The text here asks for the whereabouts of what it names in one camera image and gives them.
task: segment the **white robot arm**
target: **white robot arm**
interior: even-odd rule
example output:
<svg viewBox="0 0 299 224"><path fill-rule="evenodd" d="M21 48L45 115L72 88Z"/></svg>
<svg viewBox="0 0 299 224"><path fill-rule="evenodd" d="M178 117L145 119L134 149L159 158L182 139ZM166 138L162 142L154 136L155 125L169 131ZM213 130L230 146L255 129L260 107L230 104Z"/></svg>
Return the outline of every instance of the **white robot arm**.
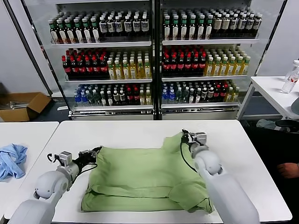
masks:
<svg viewBox="0 0 299 224"><path fill-rule="evenodd" d="M33 195L20 204L8 223L50 224L59 199L64 192L70 190L76 178L82 173L83 167L96 165L96 157L100 149L101 147L97 147L93 150L80 152L76 160L72 160L71 153L68 152L54 155L55 160L53 162L58 160L60 166L57 167L56 171L49 171L37 179Z"/></svg>
<svg viewBox="0 0 299 224"><path fill-rule="evenodd" d="M223 223L259 224L258 212L241 185L226 172L217 154L208 149L206 134L182 131L182 143L189 146L196 171L205 180Z"/></svg>

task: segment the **crumpled blue shirt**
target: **crumpled blue shirt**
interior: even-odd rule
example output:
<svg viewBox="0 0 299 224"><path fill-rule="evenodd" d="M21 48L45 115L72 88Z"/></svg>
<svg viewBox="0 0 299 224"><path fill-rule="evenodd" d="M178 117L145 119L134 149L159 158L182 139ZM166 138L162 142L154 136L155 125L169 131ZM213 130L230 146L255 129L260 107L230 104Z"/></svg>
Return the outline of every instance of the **crumpled blue shirt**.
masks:
<svg viewBox="0 0 299 224"><path fill-rule="evenodd" d="M10 144L0 148L0 180L7 175L12 175L16 179L25 175L25 172L18 166L26 161L27 147Z"/></svg>

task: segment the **cable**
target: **cable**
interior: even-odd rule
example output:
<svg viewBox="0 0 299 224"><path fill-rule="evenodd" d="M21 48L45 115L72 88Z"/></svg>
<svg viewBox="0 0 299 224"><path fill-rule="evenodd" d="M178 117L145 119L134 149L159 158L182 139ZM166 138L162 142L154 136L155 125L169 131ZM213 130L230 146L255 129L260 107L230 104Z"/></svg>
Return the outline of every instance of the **cable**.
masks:
<svg viewBox="0 0 299 224"><path fill-rule="evenodd" d="M180 144L180 150L181 150L181 155L182 155L182 158L183 158L184 162L188 165L188 167L190 167L194 172L197 173L196 169L194 169L192 166L190 166L189 163L185 160L184 155L183 155L183 151L182 151L182 144L183 143L181 142L181 144Z"/></svg>

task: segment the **refrigerator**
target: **refrigerator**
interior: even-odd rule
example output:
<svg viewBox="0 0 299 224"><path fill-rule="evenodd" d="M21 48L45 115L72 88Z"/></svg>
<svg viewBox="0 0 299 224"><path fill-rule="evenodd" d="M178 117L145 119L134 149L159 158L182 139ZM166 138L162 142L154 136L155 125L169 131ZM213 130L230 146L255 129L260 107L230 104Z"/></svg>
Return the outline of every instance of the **refrigerator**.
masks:
<svg viewBox="0 0 299 224"><path fill-rule="evenodd" d="M246 94L250 84L250 77L258 72L286 4L286 0L221 2L217 0L5 0L5 2L11 9L11 16L19 22L40 70L45 76L53 76L57 82L67 103L69 117L73 120L234 119L242 103L242 96ZM241 19L240 12L248 12L246 20L251 14L254 14L253 18L262 14L262 22L257 33L245 35L243 31L226 33L223 30L218 33L217 29L214 29L217 26L214 27L214 20L212 20L211 36L197 37L200 15L206 17L203 23L205 34L208 15L213 15L214 19L217 19L217 15L221 13L220 19L224 20L225 13L230 11L234 14L239 11L238 18ZM170 37L165 39L165 16L167 15L170 18ZM183 15L187 18L184 37L182 37ZM195 34L190 38L192 15L195 17ZM178 16L177 26L174 26L176 18L174 16ZM106 26L102 26L101 21L106 23ZM178 36L175 38L172 32L176 28L173 27L177 27L178 31ZM178 70L179 58L175 58L177 65L174 69L165 71L164 65L172 66L170 62L165 63L165 50L170 52L169 57L173 59L172 53L186 51L186 49L192 53L192 65L193 51L201 51L199 53L201 56L202 52L210 52L214 57L211 64L213 66L217 61L215 55L221 51L235 51L232 52L235 58L242 52L250 56L250 62L246 67L247 73L221 75L214 70L213 74L206 74L205 69L189 71L185 69L186 64L189 63L188 54L183 57L183 70ZM207 57L206 54L205 67L208 66ZM183 82L188 87L191 83L194 89L192 100L190 94L187 100L178 97L178 84L183 87ZM200 85L201 82L204 82L207 91L211 90L208 82L214 85L214 91L218 84L221 85L221 88L224 88L222 90L224 97L214 97L212 94L213 98L202 97L197 102L196 83ZM174 89L174 99L170 98L171 86ZM235 92L236 87L239 89L238 96L234 100L230 98L227 100L230 86L233 87L232 93ZM167 99L163 98L165 87L167 87Z"/></svg>

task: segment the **table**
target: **table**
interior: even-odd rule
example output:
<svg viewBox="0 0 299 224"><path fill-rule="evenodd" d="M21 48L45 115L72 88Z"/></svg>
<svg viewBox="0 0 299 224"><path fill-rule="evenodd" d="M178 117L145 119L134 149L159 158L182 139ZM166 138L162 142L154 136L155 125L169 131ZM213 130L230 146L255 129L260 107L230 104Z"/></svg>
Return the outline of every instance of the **table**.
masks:
<svg viewBox="0 0 299 224"><path fill-rule="evenodd" d="M16 196L17 190L58 125L58 122L0 123L0 147L14 143L28 148L26 162L21 165L26 175L20 179L9 177L0 181L0 217L4 214L7 203Z"/></svg>
<svg viewBox="0 0 299 224"><path fill-rule="evenodd" d="M248 102L255 90L283 116L283 119L299 119L299 115L291 110L292 103L299 97L299 85L295 85L292 92L285 94L281 91L285 83L284 76L274 77L251 77L252 83L249 86L242 106L237 114L240 120L246 110Z"/></svg>
<svg viewBox="0 0 299 224"><path fill-rule="evenodd" d="M42 151L15 200L5 212L10 218L18 205L33 193L37 178L55 170L47 161L48 153L69 151L76 158L81 150L100 145L112 148L161 147L166 136L182 128L207 133L207 144L223 161L224 167L244 188L257 208L263 222L290 220L292 215L280 192L258 156L245 131L237 120L177 120L177 121L64 121ZM156 212L88 212L80 211L87 189L89 172L80 175L69 192L56 206L56 223L222 223L215 211L192 214L182 211Z"/></svg>

